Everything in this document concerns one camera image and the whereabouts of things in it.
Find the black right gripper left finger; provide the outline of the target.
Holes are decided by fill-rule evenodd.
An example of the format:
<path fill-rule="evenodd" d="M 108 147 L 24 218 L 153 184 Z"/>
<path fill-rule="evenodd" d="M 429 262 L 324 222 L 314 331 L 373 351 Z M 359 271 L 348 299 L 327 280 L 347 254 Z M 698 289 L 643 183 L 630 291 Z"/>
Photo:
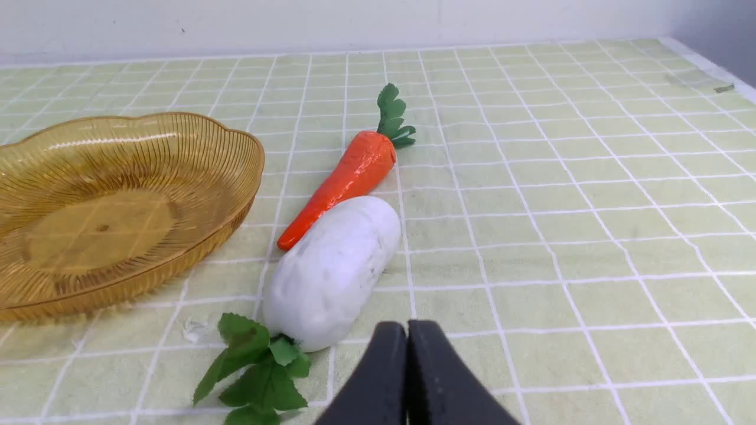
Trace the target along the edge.
<path fill-rule="evenodd" d="M 351 376 L 316 424 L 405 424 L 408 339 L 404 326 L 381 321 Z"/>

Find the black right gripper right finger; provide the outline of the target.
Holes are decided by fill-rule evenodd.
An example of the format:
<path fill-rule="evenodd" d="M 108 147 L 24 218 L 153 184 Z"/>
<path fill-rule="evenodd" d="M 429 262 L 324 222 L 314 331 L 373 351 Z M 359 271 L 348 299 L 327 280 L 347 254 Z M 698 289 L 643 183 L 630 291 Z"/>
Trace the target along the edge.
<path fill-rule="evenodd" d="M 518 424 L 485 389 L 435 321 L 409 321 L 410 424 Z"/>

